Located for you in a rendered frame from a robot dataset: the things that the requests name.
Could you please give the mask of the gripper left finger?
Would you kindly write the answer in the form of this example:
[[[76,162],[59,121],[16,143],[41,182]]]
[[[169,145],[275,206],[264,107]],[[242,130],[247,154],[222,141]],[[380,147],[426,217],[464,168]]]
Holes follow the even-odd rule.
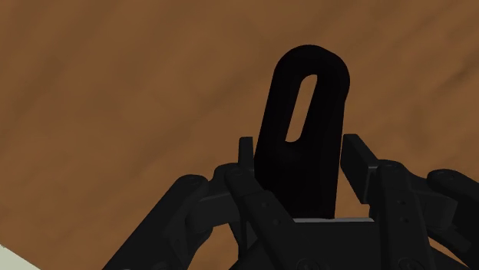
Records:
[[[296,223],[254,174],[292,157],[294,145],[242,137],[237,163],[213,178],[177,179],[102,270],[188,270],[213,228],[230,226],[239,249],[231,270],[299,270]]]

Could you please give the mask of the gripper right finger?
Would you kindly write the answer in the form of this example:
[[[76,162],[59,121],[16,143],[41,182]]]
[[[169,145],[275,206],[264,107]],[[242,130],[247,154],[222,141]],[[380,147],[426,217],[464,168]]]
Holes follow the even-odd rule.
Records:
[[[339,270],[479,270],[479,183],[456,170],[425,178],[380,160],[356,134],[340,167],[370,221],[347,222],[357,239]]]

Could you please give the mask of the black slotted handle tool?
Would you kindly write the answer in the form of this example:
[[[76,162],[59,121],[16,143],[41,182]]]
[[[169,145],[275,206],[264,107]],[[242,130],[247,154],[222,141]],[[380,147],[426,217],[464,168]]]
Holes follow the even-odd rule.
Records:
[[[289,142],[299,88],[309,75],[317,77],[312,99],[299,138]],[[293,218],[335,215],[349,82],[344,61],[317,45],[293,48],[275,67],[256,144],[255,177]]]

